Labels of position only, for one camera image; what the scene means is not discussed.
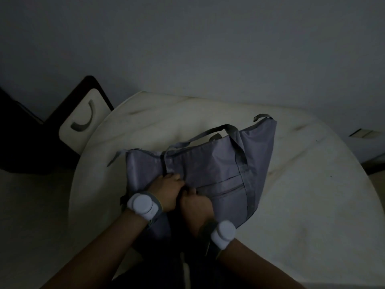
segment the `person's right arm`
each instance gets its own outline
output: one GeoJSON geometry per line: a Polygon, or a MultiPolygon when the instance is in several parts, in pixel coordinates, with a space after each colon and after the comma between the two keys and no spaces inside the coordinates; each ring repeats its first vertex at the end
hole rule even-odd
{"type": "MultiPolygon", "coordinates": [[[[207,220],[214,219],[213,204],[210,199],[197,195],[195,189],[183,193],[180,209],[189,230],[195,237],[207,220]]],[[[300,283],[248,249],[237,239],[230,242],[220,253],[218,261],[255,287],[304,289],[300,283]]]]}

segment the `forearm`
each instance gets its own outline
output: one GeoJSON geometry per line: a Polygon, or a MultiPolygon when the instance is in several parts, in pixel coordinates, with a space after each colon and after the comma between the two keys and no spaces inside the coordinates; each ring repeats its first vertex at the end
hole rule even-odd
{"type": "Polygon", "coordinates": [[[260,288],[304,289],[289,275],[234,239],[218,257],[229,270],[260,288]]]}
{"type": "Polygon", "coordinates": [[[124,254],[146,225],[145,219],[127,209],[43,288],[105,287],[113,278],[124,254]]]}

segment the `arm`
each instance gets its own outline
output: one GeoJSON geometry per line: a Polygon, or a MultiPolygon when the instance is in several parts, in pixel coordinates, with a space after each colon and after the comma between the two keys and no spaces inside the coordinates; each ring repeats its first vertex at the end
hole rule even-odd
{"type": "MultiPolygon", "coordinates": [[[[175,209],[176,197],[184,185],[180,175],[159,176],[148,191],[157,197],[163,211],[175,209]]],[[[42,289],[104,288],[112,280],[126,251],[148,222],[126,209],[110,227],[67,263],[42,289]]]]}
{"type": "MultiPolygon", "coordinates": [[[[207,220],[214,219],[213,204],[210,199],[198,196],[194,188],[188,193],[184,191],[180,199],[180,209],[189,230],[195,237],[207,220]]],[[[237,239],[230,242],[221,252],[218,261],[255,287],[304,289],[300,283],[258,256],[237,239]]]]}

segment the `round table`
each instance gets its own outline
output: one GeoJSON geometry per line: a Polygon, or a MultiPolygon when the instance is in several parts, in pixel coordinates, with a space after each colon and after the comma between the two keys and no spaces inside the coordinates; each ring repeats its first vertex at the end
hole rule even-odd
{"type": "MultiPolygon", "coordinates": [[[[76,167],[69,204],[76,250],[121,212],[124,156],[107,168],[116,151],[162,151],[225,123],[243,129],[259,113],[278,122],[274,151],[259,207],[237,238],[302,282],[385,285],[385,217],[368,176],[322,121],[286,107],[149,92],[124,101],[96,129],[76,167]]],[[[119,272],[138,257],[129,251],[119,272]]]]}

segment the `person's left arm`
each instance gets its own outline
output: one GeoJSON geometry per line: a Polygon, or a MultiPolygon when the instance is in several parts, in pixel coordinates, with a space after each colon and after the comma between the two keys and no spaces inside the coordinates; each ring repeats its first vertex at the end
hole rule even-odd
{"type": "MultiPolygon", "coordinates": [[[[184,185],[180,175],[159,176],[148,191],[157,197],[163,211],[175,209],[176,197],[184,185]]],[[[112,280],[128,248],[148,222],[126,209],[110,227],[77,254],[42,289],[104,288],[112,280]]]]}

